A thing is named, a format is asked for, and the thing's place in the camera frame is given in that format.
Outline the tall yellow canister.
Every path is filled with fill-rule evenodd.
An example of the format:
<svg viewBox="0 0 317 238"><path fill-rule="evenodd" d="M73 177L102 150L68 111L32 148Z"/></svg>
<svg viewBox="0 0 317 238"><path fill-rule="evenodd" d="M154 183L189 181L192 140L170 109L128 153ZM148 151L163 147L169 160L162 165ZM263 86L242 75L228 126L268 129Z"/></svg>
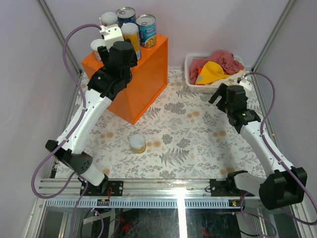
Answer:
<svg viewBox="0 0 317 238"><path fill-rule="evenodd" d="M131 22L124 23L121 27L121 32L125 40L129 39L131 41L134 51L136 52L137 59L140 60L142 55L141 55L138 26L135 23L131 23Z"/></svg>

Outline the small cup white lid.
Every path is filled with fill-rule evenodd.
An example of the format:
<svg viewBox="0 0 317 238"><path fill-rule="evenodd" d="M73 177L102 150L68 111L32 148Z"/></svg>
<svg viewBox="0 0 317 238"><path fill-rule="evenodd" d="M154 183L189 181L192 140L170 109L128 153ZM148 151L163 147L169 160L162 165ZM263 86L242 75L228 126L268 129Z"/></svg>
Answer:
<svg viewBox="0 0 317 238"><path fill-rule="evenodd" d="M105 46L104 39L95 39L90 44L90 47L91 47L97 61L102 61L101 56L98 52L98 47L103 47L103 46Z"/></svg>

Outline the blue cup white lid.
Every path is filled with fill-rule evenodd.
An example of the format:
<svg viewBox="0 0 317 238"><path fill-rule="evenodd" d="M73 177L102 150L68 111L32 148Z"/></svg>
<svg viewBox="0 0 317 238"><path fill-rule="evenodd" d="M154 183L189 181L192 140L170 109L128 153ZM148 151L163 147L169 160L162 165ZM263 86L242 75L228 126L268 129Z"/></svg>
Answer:
<svg viewBox="0 0 317 238"><path fill-rule="evenodd" d="M100 23L106 27L118 24L118 17L114 12L106 12L101 15Z"/></svg>

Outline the light blue soup can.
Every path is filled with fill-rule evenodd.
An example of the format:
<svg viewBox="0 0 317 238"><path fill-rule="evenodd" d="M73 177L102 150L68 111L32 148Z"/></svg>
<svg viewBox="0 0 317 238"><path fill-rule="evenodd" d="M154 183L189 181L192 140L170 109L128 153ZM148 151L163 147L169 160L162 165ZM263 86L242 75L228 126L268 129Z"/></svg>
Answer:
<svg viewBox="0 0 317 238"><path fill-rule="evenodd" d="M157 43L156 18L151 14L139 15L136 19L139 27L140 45L151 48Z"/></svg>

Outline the dark blue tin can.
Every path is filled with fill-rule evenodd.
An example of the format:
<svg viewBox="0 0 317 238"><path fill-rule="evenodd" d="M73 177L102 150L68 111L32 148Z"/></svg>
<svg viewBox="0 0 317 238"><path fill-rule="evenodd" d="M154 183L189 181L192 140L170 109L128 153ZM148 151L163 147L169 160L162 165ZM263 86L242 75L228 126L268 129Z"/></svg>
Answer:
<svg viewBox="0 0 317 238"><path fill-rule="evenodd" d="M118 26L122 27L125 23L135 23L136 13L135 9L132 7L123 7L116 11L118 18Z"/></svg>

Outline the yellow can white lid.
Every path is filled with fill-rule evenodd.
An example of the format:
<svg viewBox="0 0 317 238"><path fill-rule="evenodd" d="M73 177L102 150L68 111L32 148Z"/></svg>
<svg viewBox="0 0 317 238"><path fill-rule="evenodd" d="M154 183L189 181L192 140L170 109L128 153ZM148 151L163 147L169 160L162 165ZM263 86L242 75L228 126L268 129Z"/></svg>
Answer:
<svg viewBox="0 0 317 238"><path fill-rule="evenodd" d="M129 137L129 145L135 153L140 154L146 149L146 140L141 134L133 134Z"/></svg>

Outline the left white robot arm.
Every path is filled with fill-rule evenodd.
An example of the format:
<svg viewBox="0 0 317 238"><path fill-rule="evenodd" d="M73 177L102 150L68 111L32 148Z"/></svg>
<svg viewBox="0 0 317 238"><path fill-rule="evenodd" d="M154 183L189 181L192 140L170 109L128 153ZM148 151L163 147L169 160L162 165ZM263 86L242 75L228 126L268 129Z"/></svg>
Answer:
<svg viewBox="0 0 317 238"><path fill-rule="evenodd" d="M83 103L66 130L56 140L48 140L46 149L101 196L108 191L107 179L94 165L92 156L84 152L85 143L101 114L132 80L131 68L137 66L137 56L128 40L117 41L109 49L99 47L98 52L103 67L92 75Z"/></svg>

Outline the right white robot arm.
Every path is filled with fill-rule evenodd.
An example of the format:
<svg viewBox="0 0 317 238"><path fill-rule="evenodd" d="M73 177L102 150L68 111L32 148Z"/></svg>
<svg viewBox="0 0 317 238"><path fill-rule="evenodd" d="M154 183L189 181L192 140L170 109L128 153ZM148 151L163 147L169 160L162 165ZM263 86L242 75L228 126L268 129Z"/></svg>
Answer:
<svg viewBox="0 0 317 238"><path fill-rule="evenodd" d="M258 114L247 108L248 98L244 87L222 83L209 103L213 104L217 98L220 100L216 107L226 113L230 125L249 143L266 176L257 177L246 170L231 172L226 178L226 191L235 196L244 190L258 196L268 210L302 202L307 182L306 171L294 167L269 137L263 139L267 133L261 131Z"/></svg>

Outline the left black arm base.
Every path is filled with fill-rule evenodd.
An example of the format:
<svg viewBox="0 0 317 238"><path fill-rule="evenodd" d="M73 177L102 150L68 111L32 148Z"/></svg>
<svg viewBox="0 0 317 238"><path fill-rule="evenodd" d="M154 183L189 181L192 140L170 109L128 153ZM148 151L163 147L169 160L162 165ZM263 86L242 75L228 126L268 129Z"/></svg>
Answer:
<svg viewBox="0 0 317 238"><path fill-rule="evenodd" d="M84 196L102 196L102 197L118 197L123 194L124 182L120 180L109 180L107 175L104 175L104 178L100 185L96 186L92 183L85 182L81 179L81 190L80 195Z"/></svg>

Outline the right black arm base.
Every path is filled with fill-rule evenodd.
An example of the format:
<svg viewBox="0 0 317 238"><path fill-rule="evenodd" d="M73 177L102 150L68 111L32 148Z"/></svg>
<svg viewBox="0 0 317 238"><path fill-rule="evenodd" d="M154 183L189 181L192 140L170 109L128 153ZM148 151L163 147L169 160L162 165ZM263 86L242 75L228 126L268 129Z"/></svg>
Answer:
<svg viewBox="0 0 317 238"><path fill-rule="evenodd" d="M242 197L246 191L240 190L236 187L234 177L246 172L246 170L230 172L225 180L210 179L209 193L212 197Z"/></svg>

